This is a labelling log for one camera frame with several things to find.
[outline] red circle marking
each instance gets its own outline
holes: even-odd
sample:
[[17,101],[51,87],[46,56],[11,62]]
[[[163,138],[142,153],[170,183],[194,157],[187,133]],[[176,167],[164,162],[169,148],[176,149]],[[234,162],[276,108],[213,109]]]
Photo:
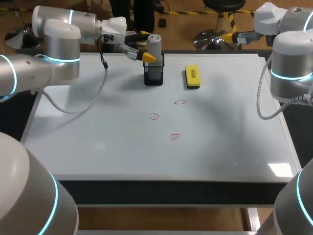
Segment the red circle marking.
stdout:
[[157,120],[158,119],[158,114],[150,114],[150,119],[152,121]]
[[179,137],[179,134],[172,134],[170,135],[170,139],[175,141]]
[[174,102],[174,104],[176,104],[176,105],[185,104],[185,103],[187,103],[187,101],[186,100],[182,100],[182,99],[177,100],[177,101]]

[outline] person's leg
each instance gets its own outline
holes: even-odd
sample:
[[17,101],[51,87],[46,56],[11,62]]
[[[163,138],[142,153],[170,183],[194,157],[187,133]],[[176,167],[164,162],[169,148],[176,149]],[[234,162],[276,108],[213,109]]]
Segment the person's leg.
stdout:
[[134,20],[137,31],[153,33],[155,29],[154,0],[134,0]]
[[129,11],[131,10],[131,0],[110,0],[113,17],[125,17],[127,29],[134,30],[133,22]]

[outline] chair base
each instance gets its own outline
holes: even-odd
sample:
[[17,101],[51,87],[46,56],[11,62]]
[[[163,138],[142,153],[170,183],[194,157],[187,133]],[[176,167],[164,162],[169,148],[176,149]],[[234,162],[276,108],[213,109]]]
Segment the chair base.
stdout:
[[237,50],[238,43],[224,42],[220,36],[227,34],[225,31],[216,33],[214,30],[207,30],[196,35],[194,46],[197,50]]

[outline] black stool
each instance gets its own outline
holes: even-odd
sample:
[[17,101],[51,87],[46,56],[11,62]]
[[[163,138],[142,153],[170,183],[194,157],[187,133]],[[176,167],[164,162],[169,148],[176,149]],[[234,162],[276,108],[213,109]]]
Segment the black stool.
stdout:
[[210,49],[237,49],[237,43],[226,43],[221,40],[220,36],[227,34],[222,29],[222,20],[224,18],[224,12],[235,12],[242,8],[246,0],[203,0],[205,6],[215,10],[218,13],[215,30],[207,30],[200,32],[196,35],[194,40],[194,46],[198,50],[210,50]]

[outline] yellow eraser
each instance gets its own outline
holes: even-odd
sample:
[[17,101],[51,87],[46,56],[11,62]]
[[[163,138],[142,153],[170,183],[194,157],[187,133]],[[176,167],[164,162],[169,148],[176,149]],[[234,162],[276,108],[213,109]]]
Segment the yellow eraser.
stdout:
[[186,81],[187,87],[199,88],[200,87],[200,73],[198,65],[186,65]]

